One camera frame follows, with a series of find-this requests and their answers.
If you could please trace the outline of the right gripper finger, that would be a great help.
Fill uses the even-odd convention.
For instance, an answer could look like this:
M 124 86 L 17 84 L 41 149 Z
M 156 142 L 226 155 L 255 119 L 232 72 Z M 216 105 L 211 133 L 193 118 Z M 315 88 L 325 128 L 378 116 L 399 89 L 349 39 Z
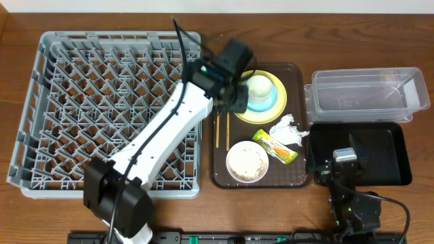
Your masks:
M 360 163 L 367 163 L 369 159 L 369 154 L 367 153 L 366 148 L 352 133 L 349 134 L 349 141 L 350 141 L 350 145 L 353 147 L 357 155 L 358 161 Z
M 307 165 L 315 165 L 315 155 L 314 155 L 314 148 L 312 146 L 311 141 L 308 141 L 307 143 Z

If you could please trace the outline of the light blue bowl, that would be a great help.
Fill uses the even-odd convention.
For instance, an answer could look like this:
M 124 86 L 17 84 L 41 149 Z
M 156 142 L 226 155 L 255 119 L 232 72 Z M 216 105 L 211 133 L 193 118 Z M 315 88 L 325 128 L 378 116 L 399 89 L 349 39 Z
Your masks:
M 248 102 L 248 110 L 258 112 L 258 113 L 265 112 L 267 110 L 270 110 L 274 106 L 276 101 L 277 101 L 277 90 L 273 85 L 273 90 L 271 95 L 263 103 L 260 104 L 250 104 Z

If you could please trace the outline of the white cup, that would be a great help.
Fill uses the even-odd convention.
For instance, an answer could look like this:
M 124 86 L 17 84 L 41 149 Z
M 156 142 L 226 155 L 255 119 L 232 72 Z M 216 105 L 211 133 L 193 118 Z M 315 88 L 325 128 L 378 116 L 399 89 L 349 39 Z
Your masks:
M 248 87 L 248 102 L 250 104 L 263 103 L 272 93 L 273 83 L 262 75 L 254 75 L 246 82 Z

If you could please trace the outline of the wooden chopstick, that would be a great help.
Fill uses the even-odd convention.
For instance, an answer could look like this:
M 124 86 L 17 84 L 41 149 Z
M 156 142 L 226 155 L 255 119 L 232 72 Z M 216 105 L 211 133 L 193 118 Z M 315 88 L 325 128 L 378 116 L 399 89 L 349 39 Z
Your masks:
M 219 148 L 220 143 L 220 115 L 216 116 L 216 148 Z
M 230 113 L 226 114 L 226 151 L 230 150 Z

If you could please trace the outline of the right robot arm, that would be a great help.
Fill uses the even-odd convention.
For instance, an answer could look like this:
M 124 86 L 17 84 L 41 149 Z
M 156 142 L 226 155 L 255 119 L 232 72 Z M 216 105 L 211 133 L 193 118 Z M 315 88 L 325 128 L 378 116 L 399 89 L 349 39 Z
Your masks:
M 349 236 L 372 232 L 380 227 L 381 201 L 377 195 L 355 192 L 355 182 L 367 168 L 368 155 L 355 134 L 349 134 L 349 146 L 332 152 L 332 158 L 318 165 L 309 152 L 307 172 L 315 183 L 328 187 L 332 217 L 338 227 L 333 230 L 334 243 L 343 243 Z

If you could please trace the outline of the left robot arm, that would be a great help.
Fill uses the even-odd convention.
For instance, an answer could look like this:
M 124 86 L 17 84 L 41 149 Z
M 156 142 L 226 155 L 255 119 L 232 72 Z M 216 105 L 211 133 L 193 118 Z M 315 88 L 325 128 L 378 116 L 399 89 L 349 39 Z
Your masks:
M 217 106 L 247 109 L 241 84 L 248 61 L 229 58 L 184 63 L 182 81 L 163 108 L 123 149 L 92 158 L 84 175 L 83 204 L 108 224 L 103 243 L 148 243 L 154 205 L 148 194 L 160 168 L 182 139 Z

